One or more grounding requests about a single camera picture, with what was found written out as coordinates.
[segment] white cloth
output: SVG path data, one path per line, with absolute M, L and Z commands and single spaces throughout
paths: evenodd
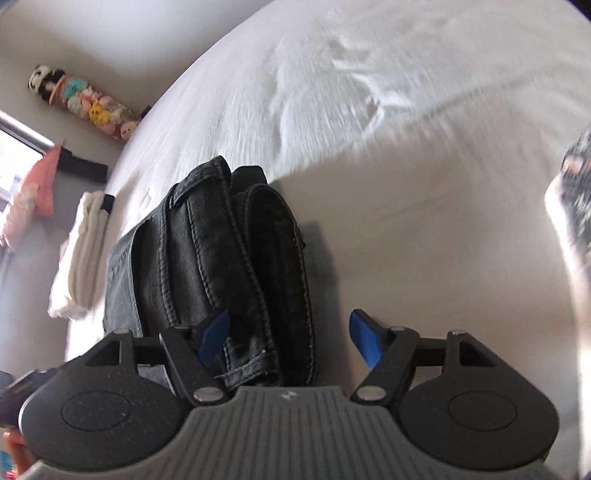
M 105 192 L 85 192 L 78 204 L 74 227 L 63 249 L 51 286 L 47 313 L 77 319 L 86 314 L 94 288 L 108 213 L 101 209 Z
M 591 25 L 563 0 L 276 0 L 198 59 L 135 131 L 111 246 L 194 166 L 259 164 L 298 220 L 320 383 L 367 374 L 348 316 L 465 328 L 556 405 L 549 464 L 576 476 L 577 329 L 544 193 L 591 119 Z M 591 467 L 591 450 L 582 452 Z

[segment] wall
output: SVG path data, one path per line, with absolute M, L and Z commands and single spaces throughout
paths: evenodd
M 192 62 L 269 0 L 19 0 L 0 17 L 0 109 L 88 160 L 122 144 L 27 91 L 38 63 L 92 81 L 141 112 Z
M 47 314 L 60 245 L 67 239 L 78 200 L 102 186 L 63 172 L 54 184 L 51 218 L 34 218 L 12 255 L 0 288 L 0 370 L 20 376 L 63 362 L 68 321 Z

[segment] orange object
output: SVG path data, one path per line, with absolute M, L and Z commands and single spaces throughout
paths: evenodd
M 22 475 L 35 463 L 33 455 L 25 445 L 25 440 L 18 430 L 11 430 L 4 434 L 4 442 L 7 445 L 8 453 L 12 457 L 12 467 L 16 467 L 17 475 Z

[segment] grey denim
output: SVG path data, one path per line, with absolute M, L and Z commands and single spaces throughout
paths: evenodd
M 157 335 L 219 308 L 230 335 L 211 373 L 239 385 L 310 385 L 314 334 L 299 228 L 260 167 L 195 168 L 113 247 L 105 332 Z

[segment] metal pin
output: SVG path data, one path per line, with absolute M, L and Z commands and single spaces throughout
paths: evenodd
M 213 403 L 223 398 L 223 392 L 217 387 L 202 387 L 193 392 L 193 398 L 201 403 Z
M 357 390 L 357 396 L 365 401 L 380 401 L 386 396 L 386 391 L 377 385 L 365 385 Z

